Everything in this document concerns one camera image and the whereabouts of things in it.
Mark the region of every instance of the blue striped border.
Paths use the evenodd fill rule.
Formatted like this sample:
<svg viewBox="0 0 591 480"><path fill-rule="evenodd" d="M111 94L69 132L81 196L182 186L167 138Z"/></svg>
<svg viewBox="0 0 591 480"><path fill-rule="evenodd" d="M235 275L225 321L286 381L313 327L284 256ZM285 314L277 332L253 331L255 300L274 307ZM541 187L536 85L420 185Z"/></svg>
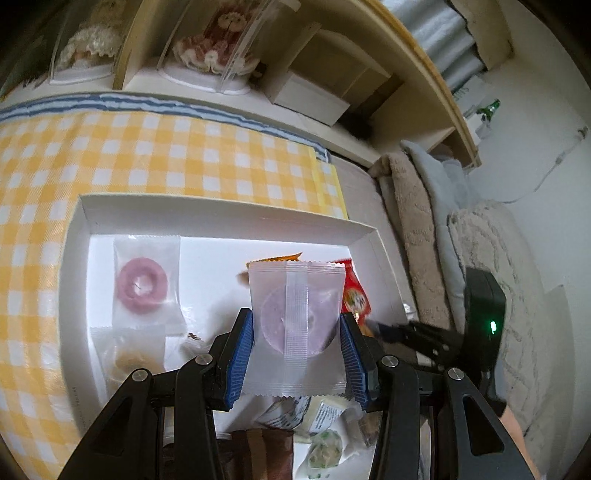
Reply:
<svg viewBox="0 0 591 480"><path fill-rule="evenodd" d="M308 138L288 132L281 128L246 118L236 113L229 113L217 108L203 105L191 105L178 100L161 100L155 97L140 95L123 95L121 93L80 93L63 95L54 98L32 100L20 103L0 111L0 124L5 121L20 118L30 118L44 113L65 113L76 111L104 111L104 112L152 112L162 115L180 115L201 120L211 120L223 124L236 125L273 135L274 137L290 140L314 149L316 158L329 162L329 155L321 144Z"/></svg>

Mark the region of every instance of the green bottle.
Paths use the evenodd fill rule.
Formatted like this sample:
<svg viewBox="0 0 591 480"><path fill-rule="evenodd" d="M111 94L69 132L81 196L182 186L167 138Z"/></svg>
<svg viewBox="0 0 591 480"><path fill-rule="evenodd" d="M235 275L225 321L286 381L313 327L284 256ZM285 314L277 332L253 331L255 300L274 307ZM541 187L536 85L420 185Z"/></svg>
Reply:
<svg viewBox="0 0 591 480"><path fill-rule="evenodd" d="M476 111L476 113L478 113L479 115L482 115L484 117L482 119L482 121L484 121L484 119L486 118L486 120L490 122L492 116L495 114L495 112L499 109L500 106L501 106L501 101L499 99L496 99L490 105L487 105L483 108L479 108Z"/></svg>

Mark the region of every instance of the white paper box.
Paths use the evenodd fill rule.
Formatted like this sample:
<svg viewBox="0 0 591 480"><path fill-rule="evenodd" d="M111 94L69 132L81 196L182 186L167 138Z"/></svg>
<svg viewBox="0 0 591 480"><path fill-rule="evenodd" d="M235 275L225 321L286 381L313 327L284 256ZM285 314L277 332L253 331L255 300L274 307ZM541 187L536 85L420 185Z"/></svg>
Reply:
<svg viewBox="0 0 591 480"><path fill-rule="evenodd" d="M292 71L274 78L264 88L265 95L272 103L302 113L329 127L349 108L349 103L343 99Z"/></svg>
<svg viewBox="0 0 591 480"><path fill-rule="evenodd" d="M89 329L111 325L112 245L113 236L119 234L181 236L181 308L187 330L204 340L230 331L239 309L251 306L246 262L298 252L303 252L302 260L353 258L372 317L384 323L407 323L394 272L379 233L372 227L226 200L83 196L67 232L59 286L61 363L81 433L107 400ZM178 353L179 341L167 338L166 370L187 361Z"/></svg>

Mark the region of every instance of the yellow checkered tablecloth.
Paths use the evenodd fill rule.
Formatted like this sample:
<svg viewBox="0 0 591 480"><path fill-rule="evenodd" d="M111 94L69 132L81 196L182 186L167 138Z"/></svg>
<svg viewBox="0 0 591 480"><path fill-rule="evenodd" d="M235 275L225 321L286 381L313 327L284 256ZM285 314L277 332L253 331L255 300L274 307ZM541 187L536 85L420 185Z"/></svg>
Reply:
<svg viewBox="0 0 591 480"><path fill-rule="evenodd" d="M57 282L79 195L169 193L345 217L335 168L293 141L184 116L83 111L0 123L0 432L31 480L80 437L61 375Z"/></svg>

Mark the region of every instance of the purple cookie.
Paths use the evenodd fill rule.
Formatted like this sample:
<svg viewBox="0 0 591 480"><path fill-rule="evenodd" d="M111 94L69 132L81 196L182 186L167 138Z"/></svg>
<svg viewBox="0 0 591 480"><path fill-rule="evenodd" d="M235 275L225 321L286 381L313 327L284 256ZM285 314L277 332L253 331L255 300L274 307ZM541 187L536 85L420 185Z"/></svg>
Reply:
<svg viewBox="0 0 591 480"><path fill-rule="evenodd" d="M308 294L308 357L322 353L336 335L335 304L337 293ZM261 307L263 337L279 353L285 351L285 287L272 291Z"/></svg>

